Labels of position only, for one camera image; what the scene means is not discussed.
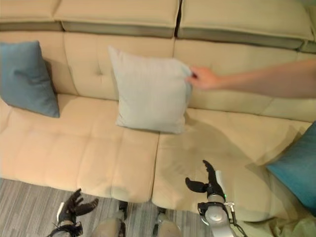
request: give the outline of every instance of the blue pillow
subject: blue pillow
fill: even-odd
[[[58,118],[59,108],[38,41],[0,43],[0,96],[7,104]]]
[[[316,121],[267,168],[316,216]]]

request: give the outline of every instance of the beige sofa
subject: beige sofa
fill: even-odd
[[[205,159],[222,171],[239,220],[307,215],[265,164],[315,120],[316,100],[194,89],[183,134],[118,127],[107,47],[244,72],[316,58],[315,8],[294,0],[0,3],[0,40],[40,41],[61,111],[49,118],[0,100],[1,177],[198,212],[206,195],[185,178],[207,181]]]

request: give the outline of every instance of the gray carpet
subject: gray carpet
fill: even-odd
[[[0,237],[45,237],[54,226],[56,213],[62,201],[71,193],[18,181],[0,179]],[[95,197],[82,195],[86,201]],[[96,210],[78,221],[83,225],[83,237],[89,237],[99,222],[112,217],[118,201],[100,198]],[[181,228],[183,237],[209,237],[210,233],[199,215],[168,211],[170,220]],[[157,208],[150,202],[130,204],[126,220],[127,237],[151,237]]]

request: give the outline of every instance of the robot leg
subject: robot leg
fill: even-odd
[[[154,228],[154,236],[156,237],[181,237],[179,227],[170,221],[166,214],[165,209],[158,208],[157,224]]]
[[[127,202],[120,201],[118,212],[113,218],[101,222],[93,231],[91,237],[125,237],[127,218]]]

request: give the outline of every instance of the throw pillow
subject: throw pillow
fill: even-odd
[[[316,122],[267,168],[316,216]]]
[[[142,57],[109,47],[119,94],[116,124],[181,133],[191,95],[188,66],[174,58]]]
[[[38,41],[0,43],[0,96],[7,104],[58,118],[59,108]]]

